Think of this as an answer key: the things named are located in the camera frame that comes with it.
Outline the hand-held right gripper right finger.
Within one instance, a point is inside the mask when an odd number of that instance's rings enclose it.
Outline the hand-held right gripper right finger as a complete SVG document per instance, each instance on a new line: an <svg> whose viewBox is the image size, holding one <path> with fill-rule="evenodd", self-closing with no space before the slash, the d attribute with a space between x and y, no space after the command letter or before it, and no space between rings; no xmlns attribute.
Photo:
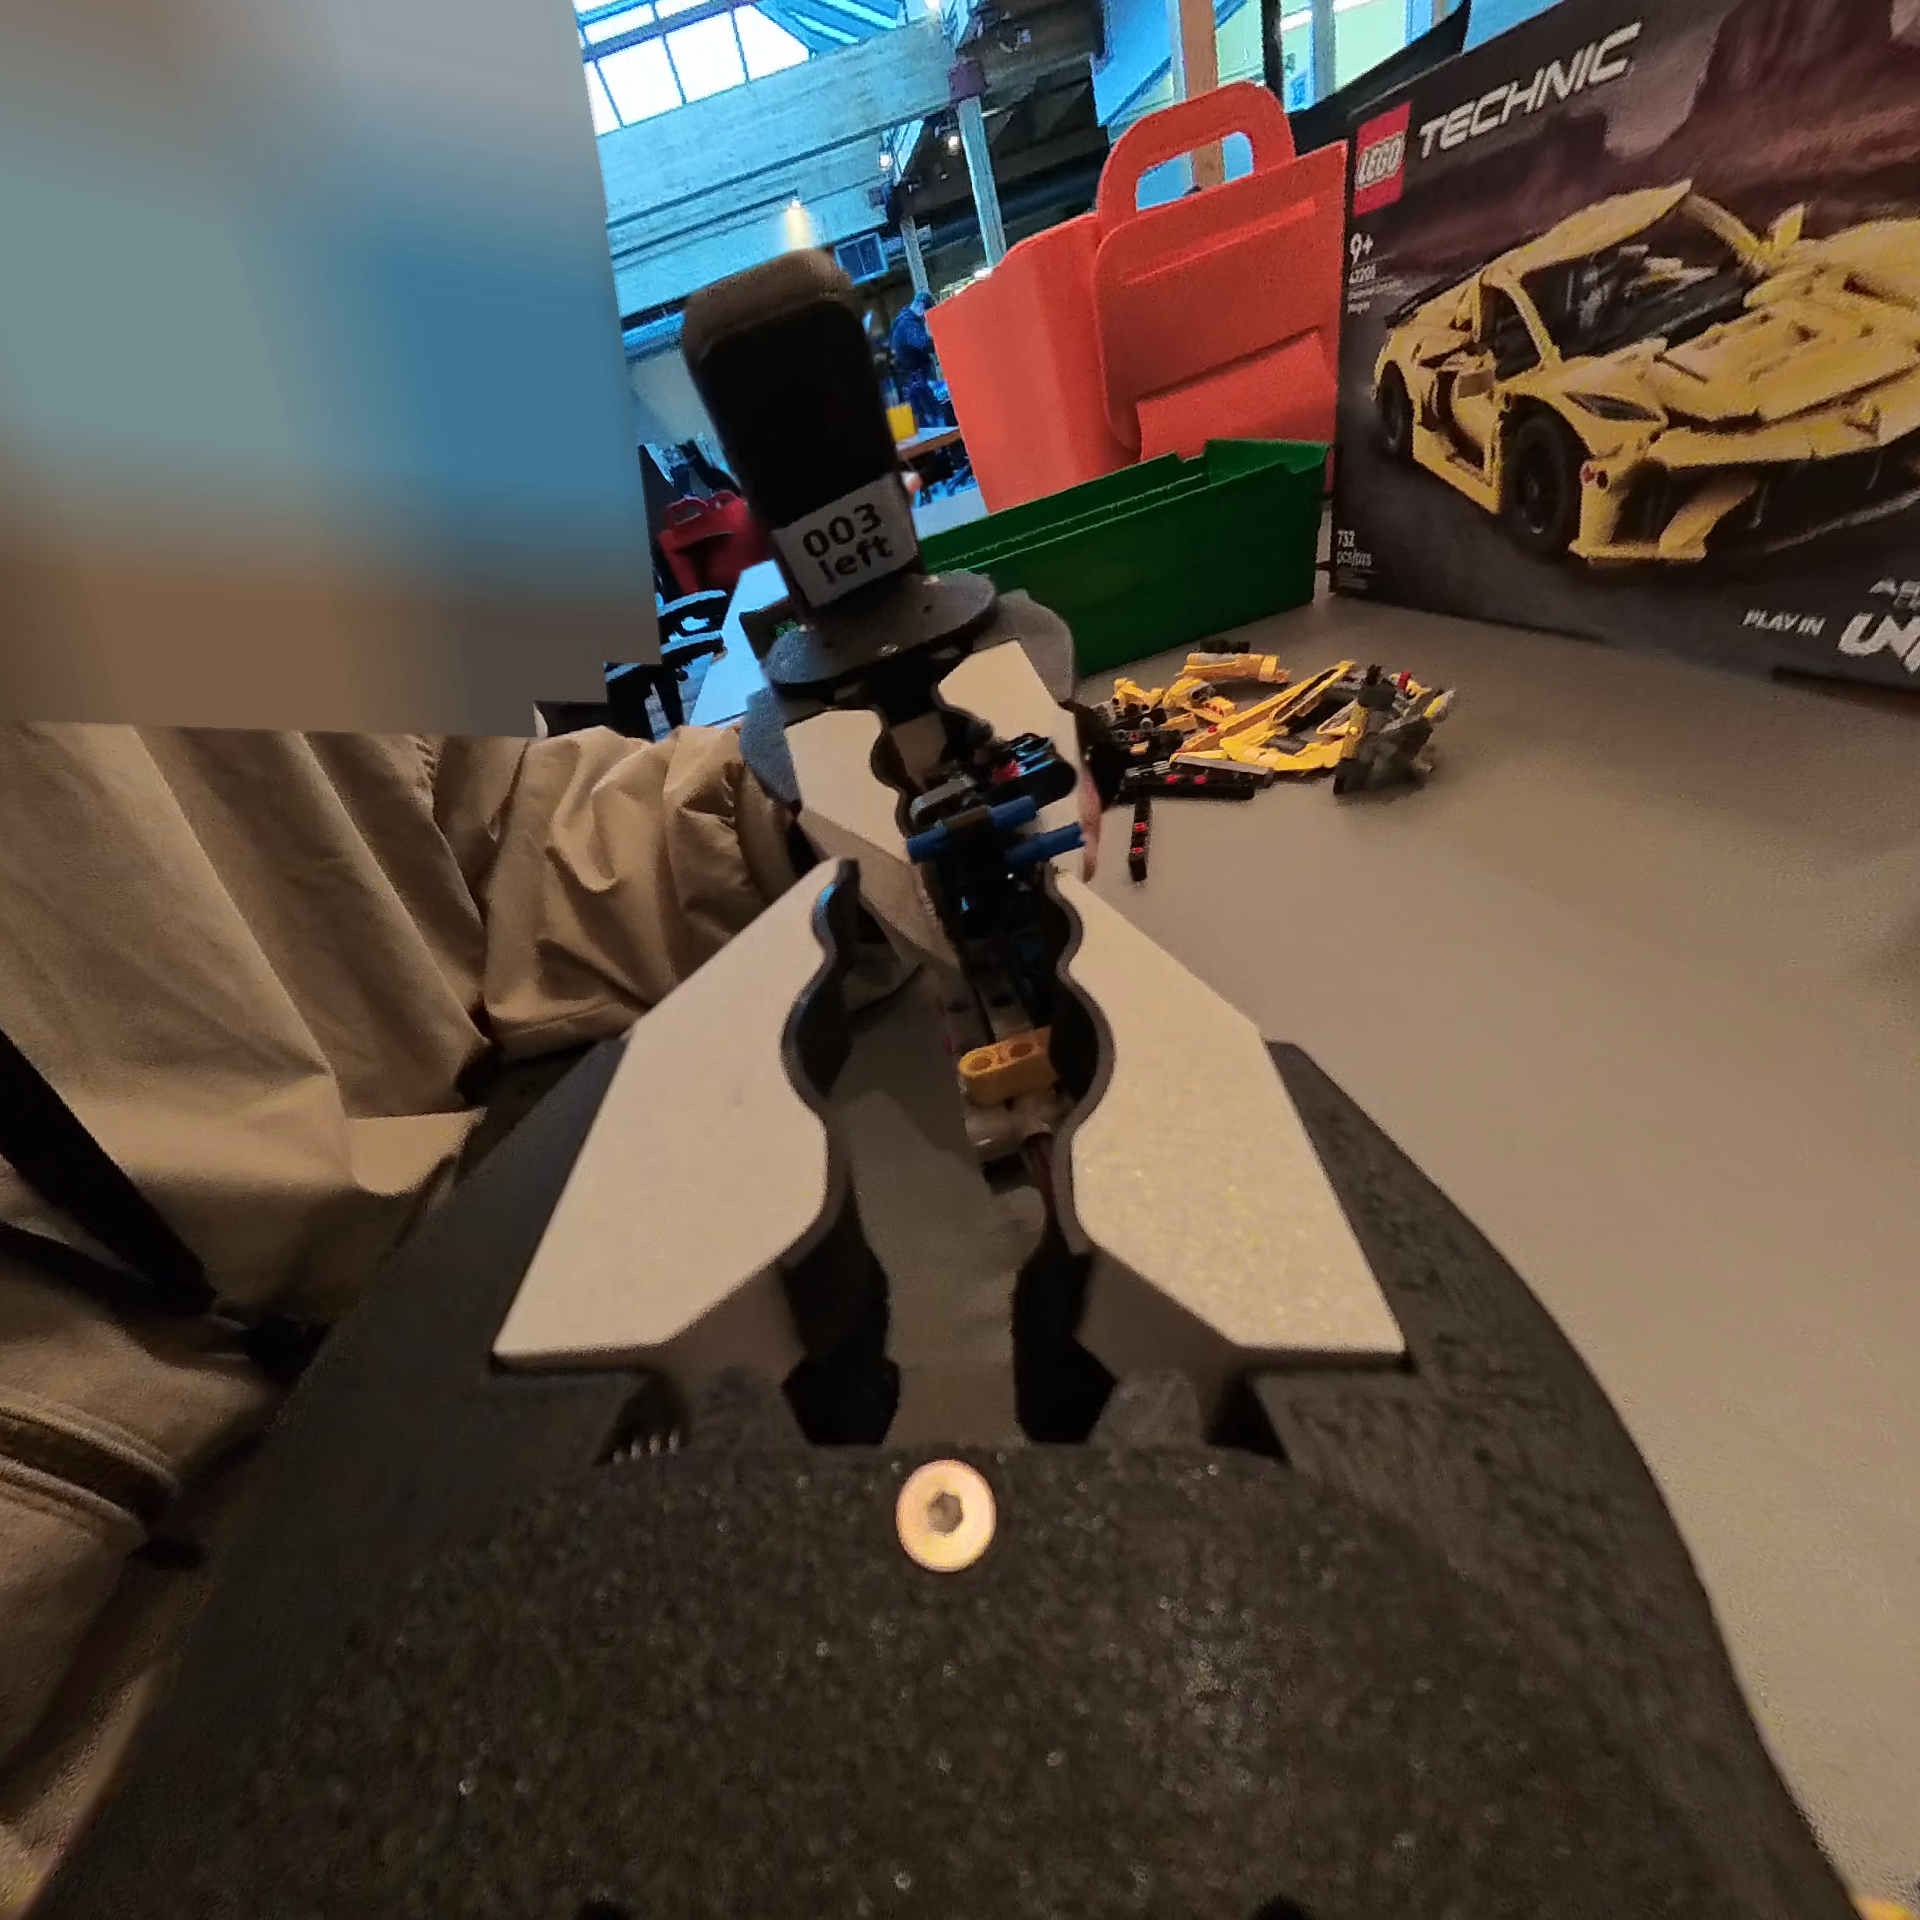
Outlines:
<svg viewBox="0 0 1920 1920"><path fill-rule="evenodd" d="M1205 1417L1280 1368L1395 1368L1400 1322L1259 1026L1086 881L1060 877L1060 983L1092 1073L1058 1212L1075 1337L1117 1381L1182 1375Z"/></svg>

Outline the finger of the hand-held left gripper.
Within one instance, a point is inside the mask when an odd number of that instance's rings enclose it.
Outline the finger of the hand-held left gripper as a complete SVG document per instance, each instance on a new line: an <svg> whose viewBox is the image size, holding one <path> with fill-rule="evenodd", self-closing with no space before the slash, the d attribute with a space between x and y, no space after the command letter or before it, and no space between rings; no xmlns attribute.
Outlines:
<svg viewBox="0 0 1920 1920"><path fill-rule="evenodd" d="M784 734L800 826L828 865L826 927L840 1001L947 1001L955 953L904 850L900 794L875 769L870 710L826 710Z"/></svg>
<svg viewBox="0 0 1920 1920"><path fill-rule="evenodd" d="M1079 846L1051 857L1055 873L1092 881L1098 874L1101 804L1087 769L1075 712L1058 703L1040 669L1018 639L974 652L939 685L947 709L992 724L998 737L1040 734L1072 773L1072 792L1040 804L1038 818L1022 834L1076 826Z"/></svg>

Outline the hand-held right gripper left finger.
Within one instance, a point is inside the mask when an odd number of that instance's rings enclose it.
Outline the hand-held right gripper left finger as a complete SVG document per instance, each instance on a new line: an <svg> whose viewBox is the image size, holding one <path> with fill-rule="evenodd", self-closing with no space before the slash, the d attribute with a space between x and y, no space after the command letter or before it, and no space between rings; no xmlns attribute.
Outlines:
<svg viewBox="0 0 1920 1920"><path fill-rule="evenodd" d="M866 1430L866 1234L831 1089L856 865L826 861L624 1038L492 1354L635 1367L692 1400L728 1372L815 1436Z"/></svg>

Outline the toy brick chassis assembly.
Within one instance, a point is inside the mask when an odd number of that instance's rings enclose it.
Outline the toy brick chassis assembly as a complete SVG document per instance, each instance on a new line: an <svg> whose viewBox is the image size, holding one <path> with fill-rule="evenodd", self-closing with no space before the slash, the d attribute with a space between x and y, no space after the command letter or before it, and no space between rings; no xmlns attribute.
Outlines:
<svg viewBox="0 0 1920 1920"><path fill-rule="evenodd" d="M1064 935L1050 881L1087 850L1080 775L1076 749L1046 730L965 717L904 806L907 865L951 948L934 1001L983 1167L1023 1160L1064 1106L1051 1061Z"/></svg>

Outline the person's left forearm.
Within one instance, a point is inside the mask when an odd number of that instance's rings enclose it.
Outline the person's left forearm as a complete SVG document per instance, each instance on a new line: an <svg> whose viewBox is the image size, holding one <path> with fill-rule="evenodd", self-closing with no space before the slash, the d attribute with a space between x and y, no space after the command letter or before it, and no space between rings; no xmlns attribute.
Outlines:
<svg viewBox="0 0 1920 1920"><path fill-rule="evenodd" d="M628 1029L810 864L736 727L446 736L429 792L483 926L478 1012L507 1061Z"/></svg>

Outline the grey desk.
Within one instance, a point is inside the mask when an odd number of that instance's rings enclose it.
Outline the grey desk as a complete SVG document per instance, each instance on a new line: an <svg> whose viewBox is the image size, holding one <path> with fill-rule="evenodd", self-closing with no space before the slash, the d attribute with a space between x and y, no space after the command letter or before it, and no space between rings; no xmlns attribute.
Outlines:
<svg viewBox="0 0 1920 1920"><path fill-rule="evenodd" d="M1335 597L1239 639L1454 687L1428 784L1159 806L1098 890L1533 1287L1843 1874L1916 1897L1916 695Z"/></svg>

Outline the red chair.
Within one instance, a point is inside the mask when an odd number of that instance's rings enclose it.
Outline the red chair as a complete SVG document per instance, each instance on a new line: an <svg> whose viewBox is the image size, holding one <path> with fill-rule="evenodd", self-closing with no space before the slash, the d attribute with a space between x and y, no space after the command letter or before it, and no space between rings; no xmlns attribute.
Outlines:
<svg viewBox="0 0 1920 1920"><path fill-rule="evenodd" d="M773 558L748 501L731 486L706 495L672 495L655 519L655 549L670 600L694 592L731 593L743 570Z"/></svg>

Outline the white table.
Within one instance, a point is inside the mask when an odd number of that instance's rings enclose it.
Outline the white table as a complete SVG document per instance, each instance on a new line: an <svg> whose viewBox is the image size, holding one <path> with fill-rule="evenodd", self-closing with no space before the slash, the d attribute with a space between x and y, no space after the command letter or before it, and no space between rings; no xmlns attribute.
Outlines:
<svg viewBox="0 0 1920 1920"><path fill-rule="evenodd" d="M786 599L786 581L773 559L743 568L726 602L722 648L706 660L700 693L688 709L698 728L722 728L739 721L763 689L757 642L775 630L778 609Z"/></svg>

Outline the green plastic bin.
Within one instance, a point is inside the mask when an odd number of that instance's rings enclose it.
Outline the green plastic bin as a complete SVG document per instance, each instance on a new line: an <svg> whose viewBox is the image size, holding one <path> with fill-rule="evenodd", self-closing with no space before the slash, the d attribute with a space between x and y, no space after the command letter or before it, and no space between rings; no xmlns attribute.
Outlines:
<svg viewBox="0 0 1920 1920"><path fill-rule="evenodd" d="M928 535L930 568L1023 592L1083 679L1307 608L1328 442L1214 439Z"/></svg>

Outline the black office chair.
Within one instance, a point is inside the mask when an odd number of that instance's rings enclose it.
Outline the black office chair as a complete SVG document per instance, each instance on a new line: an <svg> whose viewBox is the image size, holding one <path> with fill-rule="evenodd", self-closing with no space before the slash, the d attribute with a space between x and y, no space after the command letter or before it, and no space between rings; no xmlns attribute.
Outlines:
<svg viewBox="0 0 1920 1920"><path fill-rule="evenodd" d="M688 724L688 669L724 653L728 593L690 592L655 613L655 660L604 662L608 724L624 736L660 737Z"/></svg>

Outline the pile of yellow toy bricks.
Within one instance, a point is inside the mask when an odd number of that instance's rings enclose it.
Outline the pile of yellow toy bricks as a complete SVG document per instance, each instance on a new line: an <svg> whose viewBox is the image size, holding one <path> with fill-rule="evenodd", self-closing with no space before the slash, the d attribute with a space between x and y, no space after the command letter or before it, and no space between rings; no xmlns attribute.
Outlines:
<svg viewBox="0 0 1920 1920"><path fill-rule="evenodd" d="M1101 792L1246 801L1285 781L1338 797L1424 784L1454 705L1452 687L1378 662L1295 674L1239 645L1188 652L1159 684L1117 677L1079 717Z"/></svg>

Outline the orange plastic carry case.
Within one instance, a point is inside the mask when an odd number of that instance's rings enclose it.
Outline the orange plastic carry case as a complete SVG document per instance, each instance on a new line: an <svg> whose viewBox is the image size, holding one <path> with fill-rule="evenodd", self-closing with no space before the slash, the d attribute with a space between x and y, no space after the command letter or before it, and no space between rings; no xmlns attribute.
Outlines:
<svg viewBox="0 0 1920 1920"><path fill-rule="evenodd" d="M1346 146L1256 81L1151 112L1092 209L928 313L987 512L1214 441L1330 446Z"/></svg>

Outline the toy car box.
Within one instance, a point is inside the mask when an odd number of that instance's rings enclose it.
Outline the toy car box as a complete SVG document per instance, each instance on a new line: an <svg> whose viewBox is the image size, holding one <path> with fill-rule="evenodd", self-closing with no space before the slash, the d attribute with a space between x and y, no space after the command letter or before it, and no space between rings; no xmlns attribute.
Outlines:
<svg viewBox="0 0 1920 1920"><path fill-rule="evenodd" d="M1916 698L1916 5L1539 7L1349 158L1335 592Z"/></svg>

